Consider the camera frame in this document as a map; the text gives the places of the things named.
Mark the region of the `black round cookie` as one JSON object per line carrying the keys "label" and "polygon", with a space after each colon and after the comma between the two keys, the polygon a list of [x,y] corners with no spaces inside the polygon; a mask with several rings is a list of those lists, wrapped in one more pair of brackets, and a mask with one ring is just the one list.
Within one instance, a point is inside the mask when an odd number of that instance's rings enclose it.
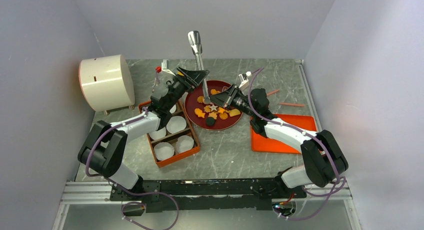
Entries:
{"label": "black round cookie", "polygon": [[208,117],[208,118],[205,120],[205,124],[206,124],[206,126],[207,126],[207,127],[212,127],[212,126],[214,126],[215,122],[216,122],[216,120],[215,120],[213,117]]}

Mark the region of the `metal tongs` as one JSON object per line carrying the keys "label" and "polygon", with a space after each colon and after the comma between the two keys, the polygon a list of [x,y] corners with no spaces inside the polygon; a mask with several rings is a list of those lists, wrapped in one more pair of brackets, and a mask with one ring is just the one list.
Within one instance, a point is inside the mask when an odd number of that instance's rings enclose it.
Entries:
{"label": "metal tongs", "polygon": [[[199,31],[190,31],[188,32],[187,36],[188,36],[188,41],[191,46],[193,55],[195,56],[195,59],[196,59],[197,69],[202,71],[204,70],[204,64],[202,59],[203,48],[202,48],[200,33]],[[210,104],[211,100],[209,97],[209,91],[208,91],[206,78],[203,79],[202,93],[203,93],[204,103]]]}

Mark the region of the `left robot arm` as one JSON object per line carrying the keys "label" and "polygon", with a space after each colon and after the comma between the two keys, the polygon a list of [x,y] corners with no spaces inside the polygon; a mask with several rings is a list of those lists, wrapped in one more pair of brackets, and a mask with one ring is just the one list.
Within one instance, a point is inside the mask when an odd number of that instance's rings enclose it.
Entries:
{"label": "left robot arm", "polygon": [[120,186],[131,200],[145,192],[144,179],[123,163],[126,144],[143,135],[164,128],[172,117],[171,108],[187,92],[196,89],[210,73],[178,67],[177,73],[165,88],[154,91],[150,105],[136,116],[115,123],[103,120],[91,128],[77,159],[85,165],[89,177],[101,176]]}

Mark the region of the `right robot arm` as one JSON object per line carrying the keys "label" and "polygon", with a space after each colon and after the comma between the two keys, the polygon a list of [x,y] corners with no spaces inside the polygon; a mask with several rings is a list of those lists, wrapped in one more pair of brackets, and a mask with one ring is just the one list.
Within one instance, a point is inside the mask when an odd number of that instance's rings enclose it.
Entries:
{"label": "right robot arm", "polygon": [[291,125],[269,110],[265,89],[252,89],[245,95],[237,85],[210,97],[224,109],[238,109],[251,117],[250,126],[264,138],[284,143],[301,153],[303,165],[279,174],[275,183],[276,194],[287,197],[295,187],[314,184],[325,187],[338,184],[349,164],[333,134],[327,130],[314,132]]}

